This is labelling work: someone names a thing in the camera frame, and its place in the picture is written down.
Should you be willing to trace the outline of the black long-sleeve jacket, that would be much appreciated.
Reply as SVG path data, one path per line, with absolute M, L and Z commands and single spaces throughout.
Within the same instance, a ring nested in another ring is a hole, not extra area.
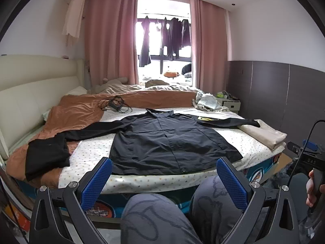
M 211 169 L 221 157 L 230 162 L 241 160 L 239 151 L 216 129 L 242 125 L 259 127 L 255 120 L 220 120 L 147 109 L 122 120 L 65 131 L 64 137 L 78 142 L 114 134 L 109 158 L 115 175 L 181 175 Z

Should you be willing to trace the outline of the dark hanging clothes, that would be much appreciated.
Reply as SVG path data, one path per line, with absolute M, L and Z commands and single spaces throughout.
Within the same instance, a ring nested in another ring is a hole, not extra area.
M 191 24 L 188 19 L 139 18 L 135 25 L 138 66 L 153 61 L 190 62 L 192 60 Z

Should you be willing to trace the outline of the person's legs in grey trousers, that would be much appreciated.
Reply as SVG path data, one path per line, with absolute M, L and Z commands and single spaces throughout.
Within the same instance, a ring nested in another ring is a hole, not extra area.
M 137 194 L 121 217 L 121 243 L 222 243 L 242 214 L 218 176 L 194 192 L 188 215 L 161 194 Z

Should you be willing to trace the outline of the beige folded cloth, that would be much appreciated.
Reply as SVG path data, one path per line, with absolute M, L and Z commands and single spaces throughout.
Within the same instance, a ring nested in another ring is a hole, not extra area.
M 238 126 L 238 128 L 271 150 L 275 150 L 280 145 L 283 147 L 286 145 L 286 133 L 275 130 L 260 119 L 255 121 L 259 124 L 259 127 L 242 125 Z

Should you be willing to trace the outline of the black folded garment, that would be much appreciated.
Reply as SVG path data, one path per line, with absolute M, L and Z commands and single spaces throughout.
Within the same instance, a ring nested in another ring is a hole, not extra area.
M 70 166 L 69 157 L 64 135 L 56 134 L 52 138 L 34 139 L 28 144 L 26 152 L 26 180 L 31 181 L 53 169 Z

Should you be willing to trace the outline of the orange-brown blanket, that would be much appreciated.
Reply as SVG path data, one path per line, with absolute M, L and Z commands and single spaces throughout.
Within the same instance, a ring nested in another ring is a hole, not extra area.
M 32 139 L 51 138 L 55 134 L 67 130 L 79 130 L 100 121 L 103 111 L 99 103 L 112 98 L 109 94 L 65 95 L 60 103 L 53 107 L 42 131 Z M 129 91 L 121 95 L 127 105 L 140 109 L 165 109 L 192 107 L 196 93 L 193 91 L 145 90 Z M 9 156 L 5 171 L 7 175 L 25 181 L 25 162 L 28 145 L 22 145 Z M 57 188 L 63 163 L 50 163 L 41 167 L 34 179 L 30 181 L 34 187 L 47 185 Z

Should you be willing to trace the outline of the white bedside drawer cabinet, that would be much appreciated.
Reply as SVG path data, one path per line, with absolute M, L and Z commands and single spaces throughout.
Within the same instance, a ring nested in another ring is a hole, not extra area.
M 217 101 L 222 105 L 227 107 L 231 112 L 236 114 L 239 113 L 241 102 L 238 98 L 232 96 L 227 91 L 223 90 L 218 92 L 216 95 Z

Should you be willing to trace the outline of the white pillow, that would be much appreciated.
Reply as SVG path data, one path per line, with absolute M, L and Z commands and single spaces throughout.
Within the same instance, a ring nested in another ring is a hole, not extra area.
M 88 91 L 84 87 L 78 86 L 78 87 L 74 88 L 73 90 L 69 91 L 68 93 L 66 93 L 66 95 L 80 96 L 80 95 L 85 95 L 87 93 L 88 93 Z

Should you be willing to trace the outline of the crumpled patterned white cloth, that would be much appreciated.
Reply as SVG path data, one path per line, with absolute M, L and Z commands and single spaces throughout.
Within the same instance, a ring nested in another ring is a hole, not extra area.
M 222 106 L 214 95 L 210 93 L 204 93 L 201 90 L 197 91 L 196 97 L 192 100 L 192 105 L 194 108 L 206 112 L 230 111 L 226 106 Z

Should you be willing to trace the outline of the cream padded headboard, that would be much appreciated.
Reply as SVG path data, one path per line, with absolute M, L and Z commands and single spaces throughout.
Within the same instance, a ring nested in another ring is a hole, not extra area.
M 62 96 L 84 85 L 84 61 L 13 54 L 1 56 L 1 157 L 42 124 Z

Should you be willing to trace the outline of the orange plush toy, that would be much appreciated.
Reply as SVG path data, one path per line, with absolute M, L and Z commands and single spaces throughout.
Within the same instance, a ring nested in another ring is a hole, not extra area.
M 179 76 L 178 72 L 165 72 L 164 77 L 167 78 L 177 78 Z

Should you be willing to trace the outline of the pink left curtain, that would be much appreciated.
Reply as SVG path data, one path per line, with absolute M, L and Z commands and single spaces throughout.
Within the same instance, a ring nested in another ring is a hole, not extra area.
M 135 24 L 138 0 L 89 0 L 85 16 L 85 58 L 92 85 L 125 77 L 138 84 Z

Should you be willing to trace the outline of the pink curtain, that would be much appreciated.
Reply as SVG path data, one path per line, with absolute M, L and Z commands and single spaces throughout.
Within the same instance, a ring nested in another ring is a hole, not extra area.
M 190 0 L 190 9 L 193 83 L 217 94 L 225 89 L 228 76 L 228 12 L 202 0 Z
M 92 85 L 125 77 L 138 84 L 135 24 L 138 0 L 89 0 L 85 16 L 85 58 Z

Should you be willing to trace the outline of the pink right curtain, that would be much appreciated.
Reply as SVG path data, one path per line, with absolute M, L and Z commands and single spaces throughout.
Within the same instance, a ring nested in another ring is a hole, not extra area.
M 217 94 L 225 89 L 228 76 L 228 12 L 202 0 L 190 0 L 190 9 L 193 83 Z

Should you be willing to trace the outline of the cream hanging cloth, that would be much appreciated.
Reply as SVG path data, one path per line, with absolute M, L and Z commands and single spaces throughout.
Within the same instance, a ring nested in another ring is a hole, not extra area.
M 71 0 L 65 17 L 62 34 L 67 46 L 75 45 L 80 37 L 85 0 Z

